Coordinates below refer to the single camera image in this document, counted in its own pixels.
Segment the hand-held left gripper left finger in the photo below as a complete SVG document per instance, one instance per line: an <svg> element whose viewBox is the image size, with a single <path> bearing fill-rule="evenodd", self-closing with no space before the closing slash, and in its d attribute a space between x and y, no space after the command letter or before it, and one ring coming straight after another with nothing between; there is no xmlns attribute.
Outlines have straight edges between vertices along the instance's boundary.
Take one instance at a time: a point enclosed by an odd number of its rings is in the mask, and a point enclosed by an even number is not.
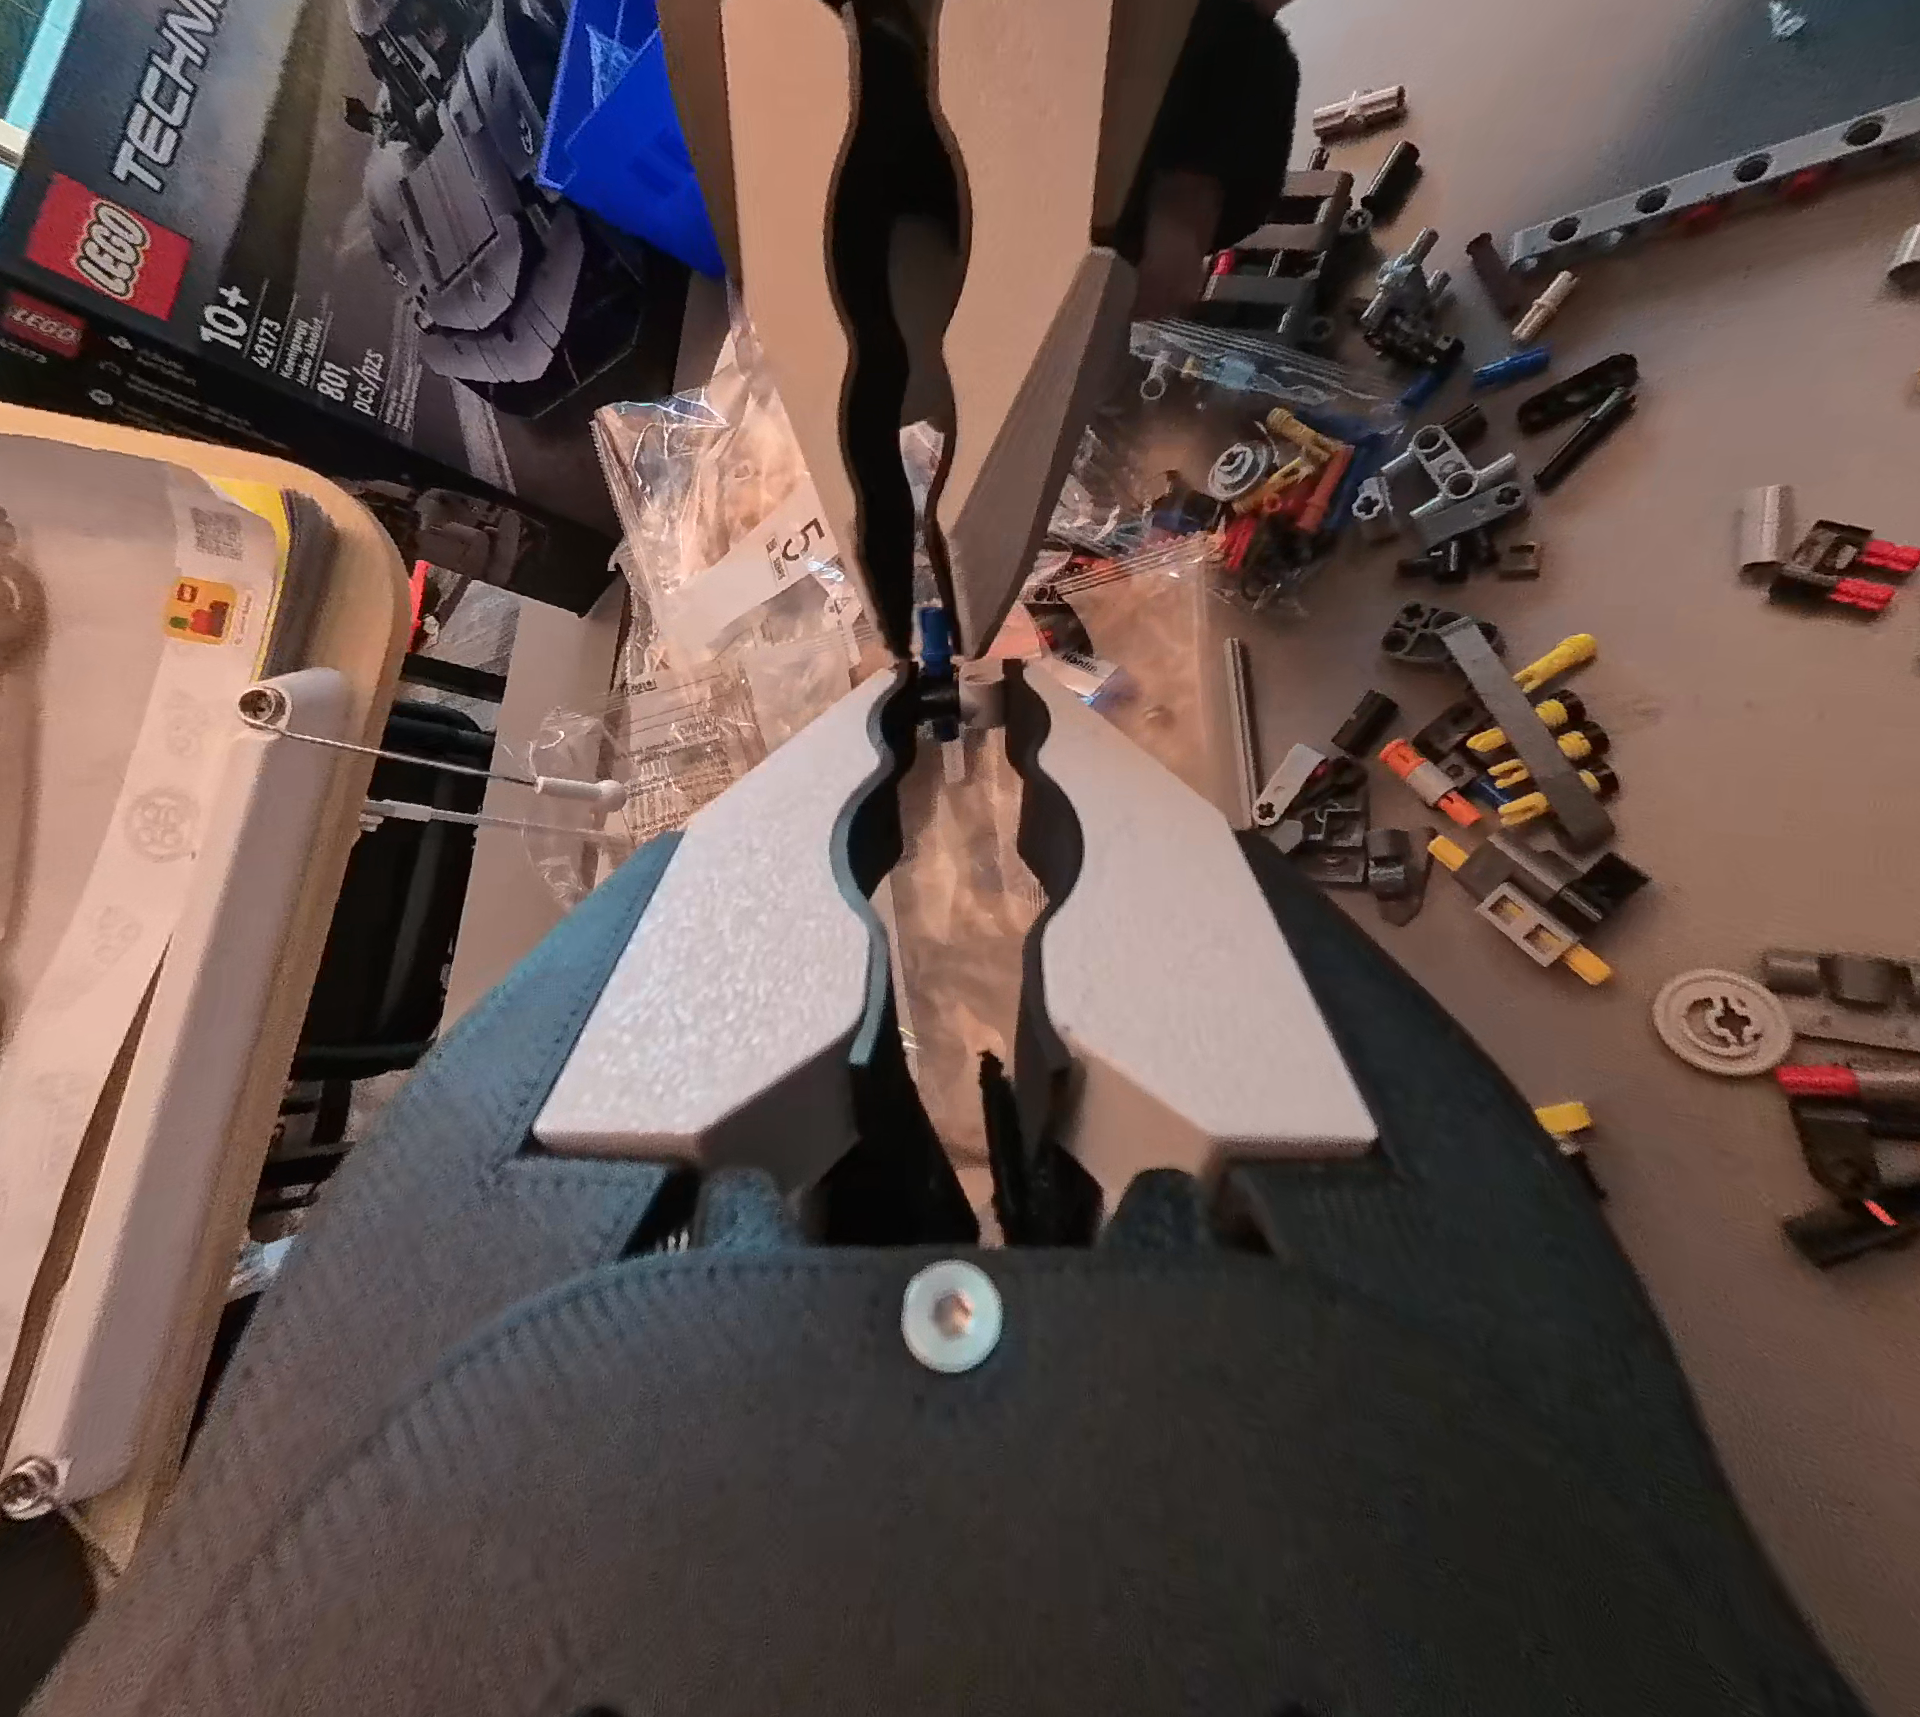
<svg viewBox="0 0 1920 1717"><path fill-rule="evenodd" d="M548 1155L759 1171L805 1193L855 1144L892 985L854 817L895 775L868 679L679 832L531 1127Z"/></svg>

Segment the clear bag with printed warnings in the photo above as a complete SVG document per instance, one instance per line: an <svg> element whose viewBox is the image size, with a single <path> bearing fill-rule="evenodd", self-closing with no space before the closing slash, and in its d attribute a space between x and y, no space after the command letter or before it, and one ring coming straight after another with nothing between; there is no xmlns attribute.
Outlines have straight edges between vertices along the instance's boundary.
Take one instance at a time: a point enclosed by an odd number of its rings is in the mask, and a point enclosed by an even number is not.
<svg viewBox="0 0 1920 1717"><path fill-rule="evenodd" d="M739 645L685 670L632 679L598 702L553 709L527 748L538 777L616 785L612 806L555 806L525 855L561 912L650 840L675 834L778 746L851 691L838 633Z"/></svg>

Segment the grey toy frame assembly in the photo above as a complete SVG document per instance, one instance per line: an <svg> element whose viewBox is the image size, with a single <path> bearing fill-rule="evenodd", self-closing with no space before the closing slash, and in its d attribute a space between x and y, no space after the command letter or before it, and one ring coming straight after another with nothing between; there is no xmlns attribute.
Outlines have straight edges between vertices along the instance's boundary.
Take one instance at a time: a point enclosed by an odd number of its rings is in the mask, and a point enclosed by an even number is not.
<svg viewBox="0 0 1920 1717"><path fill-rule="evenodd" d="M1350 260L1345 224L1353 208L1352 172L1288 172L1267 221L1212 255L1194 319L1267 335L1293 350L1325 347Z"/></svg>

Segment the small clear bag toy pieces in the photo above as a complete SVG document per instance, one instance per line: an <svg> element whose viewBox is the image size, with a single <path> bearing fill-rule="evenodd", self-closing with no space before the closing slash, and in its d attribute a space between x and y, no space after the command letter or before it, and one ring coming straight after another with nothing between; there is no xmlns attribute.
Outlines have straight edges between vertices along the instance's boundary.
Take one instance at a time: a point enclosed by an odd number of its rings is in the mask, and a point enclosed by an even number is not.
<svg viewBox="0 0 1920 1717"><path fill-rule="evenodd" d="M1234 813L1226 639L1304 619L1304 594L1348 520L1338 486L1316 531L1253 506L1213 513L1206 481L1238 442L1270 441L1273 475L1301 448L1275 410L1350 448L1348 478L1394 448L1402 389L1373 363L1298 353L1272 335L1189 321L1142 323L1078 441L1013 647L1187 789ZM924 744L901 785L903 856L887 881L908 1064L933 1131L962 1168L984 1165L984 1055L1009 1060L1019 958L1044 892L1018 855L1019 779L1001 731L970 728L959 775Z"/></svg>

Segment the pile of small toy pieces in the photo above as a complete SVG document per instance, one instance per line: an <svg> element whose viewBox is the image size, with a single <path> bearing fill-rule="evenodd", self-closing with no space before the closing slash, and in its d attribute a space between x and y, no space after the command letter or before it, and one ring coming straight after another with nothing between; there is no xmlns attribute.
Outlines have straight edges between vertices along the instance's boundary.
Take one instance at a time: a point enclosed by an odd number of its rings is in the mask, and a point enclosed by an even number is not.
<svg viewBox="0 0 1920 1717"><path fill-rule="evenodd" d="M1198 467L1164 472L1142 547L1185 552L1246 614L1298 623L1356 532L1360 489L1397 450L1404 420L1284 403L1203 409Z"/></svg>

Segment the large dark toy set box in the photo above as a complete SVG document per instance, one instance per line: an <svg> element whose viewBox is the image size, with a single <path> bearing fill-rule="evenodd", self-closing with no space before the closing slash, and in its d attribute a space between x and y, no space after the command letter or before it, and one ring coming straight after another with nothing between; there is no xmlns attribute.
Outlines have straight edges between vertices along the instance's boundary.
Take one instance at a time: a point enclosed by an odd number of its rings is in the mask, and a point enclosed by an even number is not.
<svg viewBox="0 0 1920 1717"><path fill-rule="evenodd" d="M687 270L564 195L572 0L3 0L3 403L297 462L589 611Z"/></svg>

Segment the toy set instruction booklet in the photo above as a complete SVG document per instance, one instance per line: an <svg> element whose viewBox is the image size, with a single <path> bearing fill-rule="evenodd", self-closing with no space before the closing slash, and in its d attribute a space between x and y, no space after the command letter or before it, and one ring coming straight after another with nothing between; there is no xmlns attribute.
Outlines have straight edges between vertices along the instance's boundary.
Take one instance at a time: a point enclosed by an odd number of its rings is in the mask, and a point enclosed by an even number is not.
<svg viewBox="0 0 1920 1717"><path fill-rule="evenodd" d="M254 681L334 555L251 475L3 434L3 1163L72 1163L179 924Z"/></svg>

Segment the blue plastic bin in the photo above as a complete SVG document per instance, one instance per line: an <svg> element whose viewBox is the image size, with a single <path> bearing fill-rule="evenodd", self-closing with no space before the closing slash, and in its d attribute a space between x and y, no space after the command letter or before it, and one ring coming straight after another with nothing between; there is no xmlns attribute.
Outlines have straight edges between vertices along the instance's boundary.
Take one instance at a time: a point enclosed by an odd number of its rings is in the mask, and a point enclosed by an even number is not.
<svg viewBox="0 0 1920 1717"><path fill-rule="evenodd" d="M665 67L657 0L569 0L540 182L718 281L719 247Z"/></svg>

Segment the clear plastic bag white label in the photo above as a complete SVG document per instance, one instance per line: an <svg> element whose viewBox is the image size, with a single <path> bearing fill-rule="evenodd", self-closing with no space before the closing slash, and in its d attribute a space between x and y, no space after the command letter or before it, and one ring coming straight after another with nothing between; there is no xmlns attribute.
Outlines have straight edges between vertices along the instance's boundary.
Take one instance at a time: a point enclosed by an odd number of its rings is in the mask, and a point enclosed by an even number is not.
<svg viewBox="0 0 1920 1717"><path fill-rule="evenodd" d="M591 442L620 523L634 691L733 683L780 744L870 674L874 629L799 442L729 347L695 391L599 409Z"/></svg>

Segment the short grey toy beam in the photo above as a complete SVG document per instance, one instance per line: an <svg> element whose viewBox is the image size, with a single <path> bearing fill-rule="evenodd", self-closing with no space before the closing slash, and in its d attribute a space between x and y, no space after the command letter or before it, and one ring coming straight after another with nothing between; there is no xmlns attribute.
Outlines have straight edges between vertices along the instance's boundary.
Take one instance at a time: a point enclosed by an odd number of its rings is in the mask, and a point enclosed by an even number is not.
<svg viewBox="0 0 1920 1717"><path fill-rule="evenodd" d="M1407 668L1457 670L1447 649L1447 633L1465 627L1471 627L1494 655L1505 656L1505 636L1494 623L1452 607L1419 601L1405 603L1394 612L1377 649L1384 658Z"/></svg>

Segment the wooden book stand white legs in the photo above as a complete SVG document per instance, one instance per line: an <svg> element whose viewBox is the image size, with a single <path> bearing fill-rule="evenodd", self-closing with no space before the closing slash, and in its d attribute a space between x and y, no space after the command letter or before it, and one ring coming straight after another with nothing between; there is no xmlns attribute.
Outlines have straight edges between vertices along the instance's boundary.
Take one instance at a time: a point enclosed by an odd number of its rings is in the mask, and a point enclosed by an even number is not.
<svg viewBox="0 0 1920 1717"><path fill-rule="evenodd" d="M300 667L254 681L187 897L69 1165L3 1163L3 1536L105 1590L172 1486L256 1173L365 823L409 611L386 532L297 464L3 405L3 434L251 475L319 502L334 555Z"/></svg>

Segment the grey round toy pulley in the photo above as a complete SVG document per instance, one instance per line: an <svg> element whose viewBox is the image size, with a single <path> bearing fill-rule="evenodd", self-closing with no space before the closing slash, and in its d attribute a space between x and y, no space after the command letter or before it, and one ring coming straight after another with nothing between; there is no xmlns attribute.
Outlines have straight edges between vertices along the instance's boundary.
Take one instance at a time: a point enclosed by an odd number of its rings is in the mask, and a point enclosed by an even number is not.
<svg viewBox="0 0 1920 1717"><path fill-rule="evenodd" d="M1743 1081L1774 1073L1793 1054L1793 1026L1765 985L1721 970L1671 978L1652 1000L1659 1045L1696 1073Z"/></svg>

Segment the short black toy beam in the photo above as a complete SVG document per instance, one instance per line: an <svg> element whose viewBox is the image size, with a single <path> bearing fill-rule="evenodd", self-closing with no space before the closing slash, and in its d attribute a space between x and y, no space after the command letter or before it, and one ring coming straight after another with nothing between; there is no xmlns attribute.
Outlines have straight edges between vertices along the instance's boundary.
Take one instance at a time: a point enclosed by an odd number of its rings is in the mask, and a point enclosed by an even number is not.
<svg viewBox="0 0 1920 1717"><path fill-rule="evenodd" d="M1633 355L1610 355L1528 397L1513 412L1525 438L1572 425L1604 405L1613 393L1631 393L1640 380Z"/></svg>

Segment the long white toy beam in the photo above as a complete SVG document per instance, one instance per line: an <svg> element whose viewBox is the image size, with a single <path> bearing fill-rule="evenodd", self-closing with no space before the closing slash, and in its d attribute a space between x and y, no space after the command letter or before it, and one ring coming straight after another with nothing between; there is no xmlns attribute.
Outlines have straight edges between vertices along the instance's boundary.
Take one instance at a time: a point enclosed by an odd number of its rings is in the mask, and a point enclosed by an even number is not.
<svg viewBox="0 0 1920 1717"><path fill-rule="evenodd" d="M1917 99L1882 102L1534 223L1507 240L1503 266L1521 278L1560 274L1662 235L1700 235L1740 212L1816 200L1846 178L1913 163L1916 152Z"/></svg>

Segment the black toy piece red stripe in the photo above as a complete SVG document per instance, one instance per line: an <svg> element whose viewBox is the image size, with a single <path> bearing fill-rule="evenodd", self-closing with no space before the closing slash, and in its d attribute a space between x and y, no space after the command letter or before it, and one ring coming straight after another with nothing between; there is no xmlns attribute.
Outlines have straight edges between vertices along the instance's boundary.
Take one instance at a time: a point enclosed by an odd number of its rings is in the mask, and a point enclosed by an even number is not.
<svg viewBox="0 0 1920 1717"><path fill-rule="evenodd" d="M1916 1112L1882 1112L1835 1099L1790 1099L1787 1118L1821 1208L1781 1223L1787 1248L1817 1272L1917 1242L1916 1178L1888 1182L1877 1148L1916 1144Z"/></svg>

